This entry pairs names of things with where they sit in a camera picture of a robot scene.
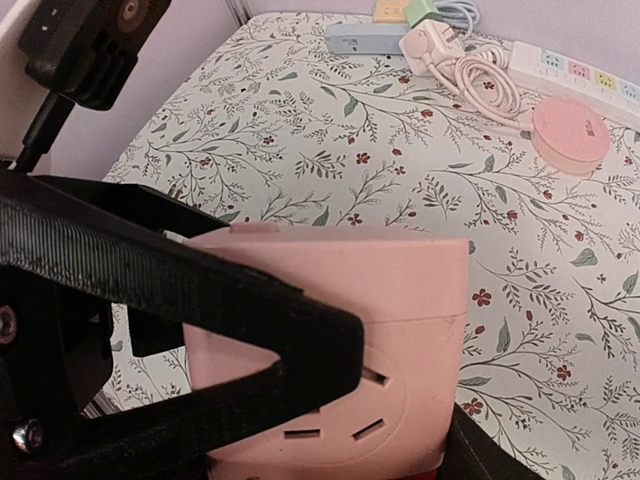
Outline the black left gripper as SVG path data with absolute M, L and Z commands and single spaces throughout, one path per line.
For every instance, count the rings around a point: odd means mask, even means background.
M 300 385 L 308 327 L 360 319 L 251 267 L 169 240 L 221 222 L 149 188 L 50 176 L 1 178 L 1 476 L 203 479 L 207 454 L 340 399 L 345 379 Z M 88 419 L 113 369 L 111 308 L 133 313 L 138 356 L 182 328 L 275 353 L 262 370 L 127 413 Z

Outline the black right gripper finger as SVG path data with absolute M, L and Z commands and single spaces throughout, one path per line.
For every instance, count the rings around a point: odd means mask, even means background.
M 467 414 L 454 405 L 441 480 L 543 480 L 543 477 L 505 452 Z

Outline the light pink cube socket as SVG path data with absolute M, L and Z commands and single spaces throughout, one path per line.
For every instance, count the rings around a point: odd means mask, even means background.
M 308 327 L 300 385 L 348 395 L 211 452 L 214 479 L 423 479 L 441 465 L 454 410 L 468 243 L 394 228 L 236 224 L 192 248 L 263 270 L 360 319 L 356 338 Z

